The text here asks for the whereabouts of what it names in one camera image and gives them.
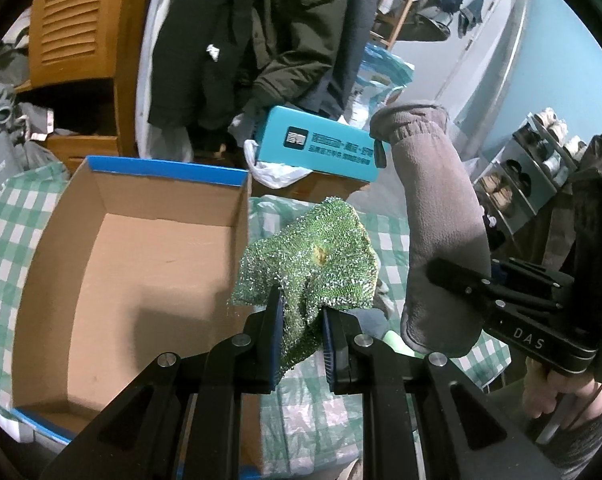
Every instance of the white label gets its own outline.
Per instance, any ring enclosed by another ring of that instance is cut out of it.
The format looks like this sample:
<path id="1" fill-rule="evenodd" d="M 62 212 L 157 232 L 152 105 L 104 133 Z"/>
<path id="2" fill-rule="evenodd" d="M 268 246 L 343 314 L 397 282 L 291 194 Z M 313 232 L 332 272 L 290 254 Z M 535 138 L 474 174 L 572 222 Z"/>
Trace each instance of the white label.
<path id="1" fill-rule="evenodd" d="M 48 108 L 46 112 L 46 133 L 51 134 L 55 131 L 55 111 Z"/>
<path id="2" fill-rule="evenodd" d="M 219 53 L 221 51 L 216 46 L 214 46 L 213 44 L 209 44 L 207 46 L 206 52 L 208 54 L 210 54 L 210 57 L 212 58 L 212 61 L 214 61 L 215 63 L 217 61 L 219 61 Z"/>

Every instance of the olive green jacket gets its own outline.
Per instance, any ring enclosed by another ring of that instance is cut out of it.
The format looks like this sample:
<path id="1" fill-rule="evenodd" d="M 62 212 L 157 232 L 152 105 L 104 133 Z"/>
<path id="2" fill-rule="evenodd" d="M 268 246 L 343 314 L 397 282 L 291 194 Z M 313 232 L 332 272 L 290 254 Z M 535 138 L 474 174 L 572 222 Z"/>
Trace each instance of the olive green jacket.
<path id="1" fill-rule="evenodd" d="M 293 103 L 334 64 L 345 0 L 257 0 L 252 47 L 257 108 Z"/>

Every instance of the green checkered tablecloth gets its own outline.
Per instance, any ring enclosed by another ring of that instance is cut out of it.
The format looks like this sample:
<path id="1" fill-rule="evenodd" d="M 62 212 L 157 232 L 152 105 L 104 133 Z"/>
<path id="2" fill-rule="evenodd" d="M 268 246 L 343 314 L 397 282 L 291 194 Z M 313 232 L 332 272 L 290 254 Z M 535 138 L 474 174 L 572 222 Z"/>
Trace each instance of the green checkered tablecloth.
<path id="1" fill-rule="evenodd" d="M 60 162 L 6 181 L 0 195 L 0 413 L 12 408 L 12 341 L 28 267 L 68 182 Z"/>
<path id="2" fill-rule="evenodd" d="M 266 196 L 251 198 L 250 240 L 271 236 L 312 208 L 313 204 Z M 410 231 L 406 221 L 360 214 L 379 256 L 379 278 L 395 304 L 391 326 L 398 332 L 407 286 Z M 482 333 L 472 351 L 453 361 L 480 387 L 510 364 L 510 349 Z M 335 396 L 325 380 L 318 351 L 286 373 L 276 391 L 261 398 L 263 475 L 308 474 L 346 464 L 363 451 L 361 396 Z"/>

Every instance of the finger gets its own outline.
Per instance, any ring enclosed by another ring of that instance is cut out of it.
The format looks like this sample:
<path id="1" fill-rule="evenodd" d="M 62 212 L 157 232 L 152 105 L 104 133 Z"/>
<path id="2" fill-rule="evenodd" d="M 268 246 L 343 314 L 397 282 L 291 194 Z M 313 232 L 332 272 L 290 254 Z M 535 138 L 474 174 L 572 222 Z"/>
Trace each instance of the finger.
<path id="1" fill-rule="evenodd" d="M 524 413 L 537 418 L 542 413 L 552 413 L 556 409 L 556 397 L 536 395 L 530 390 L 524 390 L 522 406 Z"/>
<path id="2" fill-rule="evenodd" d="M 578 421 L 572 426 L 572 429 L 578 428 L 582 426 L 586 422 L 590 420 L 594 420 L 598 416 L 602 414 L 602 390 L 596 395 L 598 392 L 600 383 L 595 383 L 594 392 L 589 396 L 578 397 L 577 402 L 574 407 L 570 411 L 570 414 L 565 418 L 561 423 L 561 428 L 563 430 L 570 427 L 574 419 L 578 416 Z M 579 413 L 583 410 L 585 406 L 590 405 L 586 408 L 586 410 L 579 416 Z"/>
<path id="3" fill-rule="evenodd" d="M 548 384 L 562 394 L 579 394 L 584 388 L 591 387 L 594 383 L 594 376 L 590 372 L 584 372 L 581 375 L 565 377 L 554 370 L 547 375 Z"/>
<path id="4" fill-rule="evenodd" d="M 527 367 L 527 373 L 523 379 L 524 388 L 534 396 L 556 397 L 558 391 L 548 383 L 547 371 L 543 365 L 534 363 Z"/>
<path id="5" fill-rule="evenodd" d="M 530 418 L 539 418 L 543 413 L 536 399 L 530 395 L 529 390 L 523 390 L 522 407 L 523 412 Z"/>

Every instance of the shoe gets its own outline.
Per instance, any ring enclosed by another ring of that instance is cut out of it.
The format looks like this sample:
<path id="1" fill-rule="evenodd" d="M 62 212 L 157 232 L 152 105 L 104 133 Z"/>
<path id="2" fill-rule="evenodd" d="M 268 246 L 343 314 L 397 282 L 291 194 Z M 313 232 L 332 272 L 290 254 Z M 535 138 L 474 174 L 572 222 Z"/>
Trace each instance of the shoe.
<path id="1" fill-rule="evenodd" d="M 556 123 L 556 121 L 559 120 L 559 118 L 554 113 L 554 110 L 552 110 L 551 108 L 546 108 L 545 110 L 534 114 L 534 118 L 541 124 L 543 124 L 543 127 L 546 129 L 550 127 L 550 124 Z"/>
<path id="2" fill-rule="evenodd" d="M 559 155 L 559 152 L 554 152 L 550 158 L 541 164 L 541 169 L 548 178 L 554 178 L 561 169 L 561 155 Z"/>
<path id="3" fill-rule="evenodd" d="M 544 160 L 550 158 L 554 151 L 547 140 L 542 139 L 539 134 L 530 129 L 529 124 L 519 128 L 512 136 L 537 164 L 541 164 Z"/>
<path id="4" fill-rule="evenodd" d="M 479 179 L 479 184 L 485 190 L 487 194 L 494 193 L 501 185 L 502 177 L 498 173 L 491 173 L 486 176 L 482 176 Z"/>
<path id="5" fill-rule="evenodd" d="M 572 137 L 570 140 L 568 140 L 563 147 L 565 148 L 565 151 L 567 151 L 570 156 L 572 158 L 574 158 L 574 156 L 577 154 L 578 149 L 580 148 L 580 144 L 583 141 L 580 140 L 580 138 L 578 136 L 574 136 Z"/>
<path id="6" fill-rule="evenodd" d="M 548 126 L 547 131 L 559 143 L 559 146 L 562 146 L 568 136 L 568 125 L 565 121 L 555 121 Z"/>
<path id="7" fill-rule="evenodd" d="M 508 158 L 501 166 L 503 167 L 503 170 L 510 175 L 510 178 L 514 181 L 514 184 L 519 188 L 521 193 L 523 193 L 526 198 L 529 198 L 532 194 L 532 179 L 529 174 L 524 173 L 521 164 L 513 158 Z"/>
<path id="8" fill-rule="evenodd" d="M 556 174 L 554 181 L 557 186 L 563 187 L 563 184 L 567 182 L 568 177 L 570 176 L 570 170 L 567 166 L 561 166 L 561 169 Z"/>
<path id="9" fill-rule="evenodd" d="M 505 216 L 511 216 L 512 208 L 512 190 L 507 184 L 497 192 L 492 194 L 492 200 L 497 209 L 501 211 Z"/>
<path id="10" fill-rule="evenodd" d="M 581 159 L 583 158 L 583 155 L 585 155 L 587 148 L 588 145 L 583 141 L 581 141 L 578 144 L 578 152 L 576 152 L 575 155 L 572 157 L 574 159 L 574 162 L 576 162 L 577 164 L 580 163 Z"/>

